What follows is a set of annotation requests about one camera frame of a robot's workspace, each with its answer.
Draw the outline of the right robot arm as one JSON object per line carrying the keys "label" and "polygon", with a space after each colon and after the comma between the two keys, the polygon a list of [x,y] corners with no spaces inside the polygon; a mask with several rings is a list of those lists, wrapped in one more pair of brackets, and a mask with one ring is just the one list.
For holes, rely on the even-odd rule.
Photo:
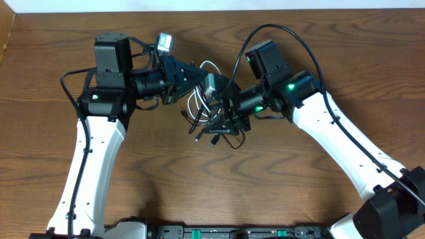
{"label": "right robot arm", "polygon": [[261,42],[245,52],[259,83],[241,90],[219,74],[205,91],[222,102],[221,115],[205,133],[238,135],[249,117],[270,109],[308,133],[348,176],[363,206],[329,227],[333,238],[404,238],[424,224],[424,170],[406,169],[383,153],[339,109],[323,84],[309,72],[297,74],[276,44]]}

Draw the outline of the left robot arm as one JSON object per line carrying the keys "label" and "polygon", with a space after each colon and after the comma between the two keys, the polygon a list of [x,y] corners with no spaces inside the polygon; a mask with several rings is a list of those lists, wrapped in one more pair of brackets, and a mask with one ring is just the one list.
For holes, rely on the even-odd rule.
{"label": "left robot arm", "polygon": [[77,116],[74,156],[59,205],[43,238],[151,238],[146,223],[133,218],[111,228],[105,225],[105,205],[116,155],[138,100],[172,104],[188,94],[207,71],[169,55],[171,36],[160,34],[143,44],[149,60],[136,69],[124,33],[98,35],[96,66],[85,69],[83,91],[72,99]]}

